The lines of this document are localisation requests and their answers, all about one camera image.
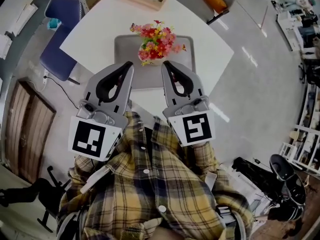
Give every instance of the white table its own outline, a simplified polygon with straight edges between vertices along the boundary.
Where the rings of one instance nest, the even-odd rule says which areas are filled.
[[[94,74],[114,63],[114,39],[132,34],[132,23],[154,20],[174,26],[174,33],[193,38],[196,72],[209,95],[234,52],[210,26],[176,0],[167,0],[160,11],[127,0],[101,0],[78,23],[61,49]],[[153,115],[164,118],[163,89],[133,90],[130,99]]]

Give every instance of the flower pot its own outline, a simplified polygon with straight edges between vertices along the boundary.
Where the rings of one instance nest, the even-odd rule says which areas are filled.
[[[166,56],[162,57],[162,58],[156,58],[156,59],[142,59],[138,54],[138,57],[139,57],[140,61],[147,62],[149,65],[152,65],[152,66],[160,66],[160,65],[162,65],[163,62],[165,62],[167,60]]]

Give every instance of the white button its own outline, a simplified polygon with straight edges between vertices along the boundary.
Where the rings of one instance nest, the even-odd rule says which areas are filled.
[[[158,207],[158,209],[159,209],[159,211],[160,211],[161,213],[165,213],[166,210],[167,210],[167,208],[166,208],[165,206],[163,206],[163,205],[160,205],[160,206]]]

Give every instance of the yellow plaid shirt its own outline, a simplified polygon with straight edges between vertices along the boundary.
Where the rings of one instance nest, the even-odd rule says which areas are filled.
[[[58,230],[69,213],[88,208],[83,240],[144,240],[164,222],[184,239],[231,240],[235,222],[226,227],[215,211],[216,205],[224,205],[240,214],[249,237],[253,215],[248,202],[218,169],[210,143],[180,147],[170,127],[155,117],[150,160],[140,116],[135,112],[125,116],[128,126],[109,161],[75,159],[69,171],[71,188],[60,203]],[[110,172],[81,194],[87,179],[102,166]],[[217,174],[212,192],[205,183],[208,172]]]

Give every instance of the wooden floor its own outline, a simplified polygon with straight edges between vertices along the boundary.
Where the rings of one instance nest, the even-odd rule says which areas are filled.
[[[302,181],[307,177],[306,173],[299,172]],[[310,176],[309,183],[313,189],[306,188],[306,206],[302,217],[302,228],[296,236],[289,236],[288,240],[301,240],[315,221],[320,217],[320,180]],[[251,240],[278,240],[290,229],[295,228],[294,222],[280,222],[277,220],[268,220],[251,237]]]

